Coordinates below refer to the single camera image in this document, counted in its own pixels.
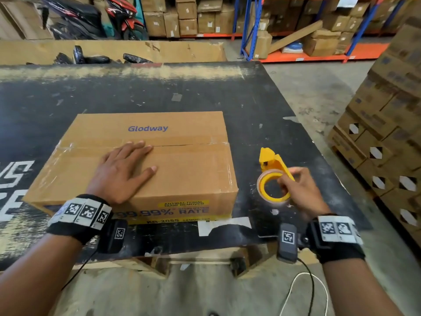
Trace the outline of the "person's left hand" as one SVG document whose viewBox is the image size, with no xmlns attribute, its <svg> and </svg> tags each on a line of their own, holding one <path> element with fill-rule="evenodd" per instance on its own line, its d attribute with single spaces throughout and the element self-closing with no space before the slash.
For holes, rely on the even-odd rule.
<svg viewBox="0 0 421 316">
<path fill-rule="evenodd" d="M 128 142 L 105 154 L 89 182 L 86 194 L 98 196 L 111 206 L 129 201 L 131 195 L 131 178 L 136 167 L 153 150 L 152 145 L 144 141 Z"/>
</svg>

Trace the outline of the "person's right hand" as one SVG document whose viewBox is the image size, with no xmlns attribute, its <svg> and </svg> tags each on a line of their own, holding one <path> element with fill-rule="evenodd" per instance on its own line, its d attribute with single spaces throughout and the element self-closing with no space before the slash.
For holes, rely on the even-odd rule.
<svg viewBox="0 0 421 316">
<path fill-rule="evenodd" d="M 289 171 L 296 181 L 296 195 L 291 195 L 290 198 L 305 221 L 311 221 L 319 216 L 333 213 L 327 203 L 324 202 L 308 168 L 291 167 Z"/>
</svg>

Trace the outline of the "clear packing tape roll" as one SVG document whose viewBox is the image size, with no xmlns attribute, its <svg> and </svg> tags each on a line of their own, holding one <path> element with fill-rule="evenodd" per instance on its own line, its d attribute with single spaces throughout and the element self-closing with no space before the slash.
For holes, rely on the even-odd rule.
<svg viewBox="0 0 421 316">
<path fill-rule="evenodd" d="M 274 206 L 274 207 L 281 207 L 284 204 L 286 204 L 289 200 L 290 200 L 290 193 L 287 192 L 284 196 L 280 197 L 280 198 L 274 198 L 272 196 L 270 196 L 266 190 L 265 190 L 265 186 L 266 183 L 271 181 L 271 180 L 277 180 L 278 178 L 282 177 L 282 176 L 288 176 L 291 180 L 294 181 L 293 176 L 291 175 L 291 173 L 289 172 L 288 169 L 286 170 L 279 170 L 279 169 L 270 169 L 267 171 L 264 171 L 258 178 L 257 180 L 257 191 L 260 195 L 260 197 L 267 202 L 268 204 Z"/>
</svg>

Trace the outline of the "yellow tape dispenser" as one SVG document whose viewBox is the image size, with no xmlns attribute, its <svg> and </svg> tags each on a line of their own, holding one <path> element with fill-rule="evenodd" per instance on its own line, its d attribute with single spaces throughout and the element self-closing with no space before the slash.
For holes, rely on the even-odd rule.
<svg viewBox="0 0 421 316">
<path fill-rule="evenodd" d="M 277 180 L 282 176 L 287 176 L 295 181 L 293 175 L 283 162 L 279 154 L 276 154 L 270 148 L 261 148 L 259 155 L 259 164 L 262 170 L 264 181 Z"/>
</svg>

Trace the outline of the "brown cardboard box with tape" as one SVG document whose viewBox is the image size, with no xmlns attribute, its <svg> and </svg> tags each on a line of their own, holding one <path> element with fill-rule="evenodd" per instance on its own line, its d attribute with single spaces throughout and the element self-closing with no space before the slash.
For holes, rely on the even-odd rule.
<svg viewBox="0 0 421 316">
<path fill-rule="evenodd" d="M 129 224 L 219 220 L 232 216 L 238 187 L 223 112 L 78 114 L 23 201 L 52 216 L 83 193 L 100 158 L 127 142 L 153 150 L 136 168 L 157 173 L 114 207 Z"/>
</svg>

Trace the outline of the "person's left forearm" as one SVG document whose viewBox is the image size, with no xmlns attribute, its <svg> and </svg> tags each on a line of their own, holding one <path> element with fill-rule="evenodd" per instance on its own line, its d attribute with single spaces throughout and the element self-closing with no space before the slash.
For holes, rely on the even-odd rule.
<svg viewBox="0 0 421 316">
<path fill-rule="evenodd" d="M 0 275 L 0 316 L 48 316 L 83 244 L 45 234 Z"/>
</svg>

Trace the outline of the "pallet stack of printed cartons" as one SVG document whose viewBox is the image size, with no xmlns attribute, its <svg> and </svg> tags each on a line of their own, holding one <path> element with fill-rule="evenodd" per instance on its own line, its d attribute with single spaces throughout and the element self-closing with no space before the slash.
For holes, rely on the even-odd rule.
<svg viewBox="0 0 421 316">
<path fill-rule="evenodd" d="M 374 62 L 328 138 L 421 249 L 419 10 Z"/>
</svg>

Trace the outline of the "large open cardboard bin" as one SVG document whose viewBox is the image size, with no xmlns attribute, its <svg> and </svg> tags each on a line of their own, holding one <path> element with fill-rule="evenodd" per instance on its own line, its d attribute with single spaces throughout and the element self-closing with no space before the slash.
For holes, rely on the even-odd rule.
<svg viewBox="0 0 421 316">
<path fill-rule="evenodd" d="M 205 63 L 227 61 L 222 43 L 122 41 L 122 40 L 0 40 L 0 65 L 53 64 L 61 52 L 73 58 L 75 46 L 85 56 L 107 56 L 123 60 L 123 54 L 145 58 L 154 63 Z"/>
</svg>

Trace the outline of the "white and blue bundle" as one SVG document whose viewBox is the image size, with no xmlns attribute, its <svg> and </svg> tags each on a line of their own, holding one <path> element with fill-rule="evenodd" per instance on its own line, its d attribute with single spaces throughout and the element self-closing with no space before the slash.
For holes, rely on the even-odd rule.
<svg viewBox="0 0 421 316">
<path fill-rule="evenodd" d="M 292 54 L 303 53 L 303 43 L 299 41 L 292 42 L 288 44 L 287 46 L 283 47 L 281 52 L 292 53 Z"/>
</svg>

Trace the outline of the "long flat cardboard box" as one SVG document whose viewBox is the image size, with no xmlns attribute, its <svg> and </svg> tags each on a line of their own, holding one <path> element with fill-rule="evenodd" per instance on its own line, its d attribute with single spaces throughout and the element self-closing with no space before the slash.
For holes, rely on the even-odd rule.
<svg viewBox="0 0 421 316">
<path fill-rule="evenodd" d="M 313 32 L 321 29 L 323 27 L 323 20 L 318 20 L 315 23 L 312 23 L 311 25 L 308 25 L 298 31 L 293 32 L 292 34 L 283 37 L 282 39 L 274 42 L 269 47 L 268 53 L 273 53 L 278 50 L 280 50 L 283 47 L 286 47 L 292 42 L 298 41 L 299 39 L 302 39 L 305 36 L 308 36 L 312 34 Z"/>
</svg>

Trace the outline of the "red and black scooter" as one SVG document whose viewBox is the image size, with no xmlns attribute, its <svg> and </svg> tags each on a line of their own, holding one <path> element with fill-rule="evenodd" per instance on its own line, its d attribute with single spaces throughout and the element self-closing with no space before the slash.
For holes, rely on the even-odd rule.
<svg viewBox="0 0 421 316">
<path fill-rule="evenodd" d="M 137 10 L 128 0 L 105 0 L 105 11 L 118 40 L 147 41 L 149 34 L 144 23 L 136 18 Z"/>
</svg>

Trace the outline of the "stack of brown cartons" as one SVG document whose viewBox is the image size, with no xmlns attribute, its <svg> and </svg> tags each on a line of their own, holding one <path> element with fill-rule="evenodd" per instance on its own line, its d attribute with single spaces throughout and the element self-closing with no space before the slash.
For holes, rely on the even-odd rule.
<svg viewBox="0 0 421 316">
<path fill-rule="evenodd" d="M 133 0 L 148 37 L 232 37 L 239 0 Z"/>
</svg>

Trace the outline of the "cartons stored on rack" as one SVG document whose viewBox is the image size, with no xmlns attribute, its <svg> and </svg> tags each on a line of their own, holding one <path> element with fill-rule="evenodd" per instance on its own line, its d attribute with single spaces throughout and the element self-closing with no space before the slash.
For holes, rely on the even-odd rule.
<svg viewBox="0 0 421 316">
<path fill-rule="evenodd" d="M 303 43 L 303 53 L 308 56 L 345 54 L 365 15 L 376 3 L 376 0 L 325 1 L 319 18 L 323 20 L 323 27 L 298 40 Z M 322 0 L 265 0 L 258 23 L 253 60 L 267 58 L 272 43 L 318 21 L 315 18 L 321 2 Z M 361 37 L 362 43 L 386 43 L 388 47 L 389 38 L 394 36 L 408 10 L 415 4 L 415 0 L 404 0 L 393 20 L 384 28 L 398 2 L 399 0 L 385 0 L 378 7 Z"/>
</svg>

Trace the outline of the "black motorcycle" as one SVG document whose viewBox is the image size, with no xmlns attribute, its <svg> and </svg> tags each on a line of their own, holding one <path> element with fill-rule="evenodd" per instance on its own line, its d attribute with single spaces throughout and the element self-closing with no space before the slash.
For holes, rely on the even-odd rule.
<svg viewBox="0 0 421 316">
<path fill-rule="evenodd" d="M 94 5 L 76 0 L 40 0 L 42 28 L 56 40 L 105 40 L 102 13 Z"/>
</svg>

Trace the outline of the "flat cardboard sheets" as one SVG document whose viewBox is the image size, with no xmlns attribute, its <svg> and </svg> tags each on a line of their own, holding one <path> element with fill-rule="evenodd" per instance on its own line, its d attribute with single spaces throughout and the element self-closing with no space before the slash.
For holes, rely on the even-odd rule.
<svg viewBox="0 0 421 316">
<path fill-rule="evenodd" d="M 53 40 L 43 28 L 41 5 L 27 1 L 0 1 L 0 40 Z"/>
</svg>

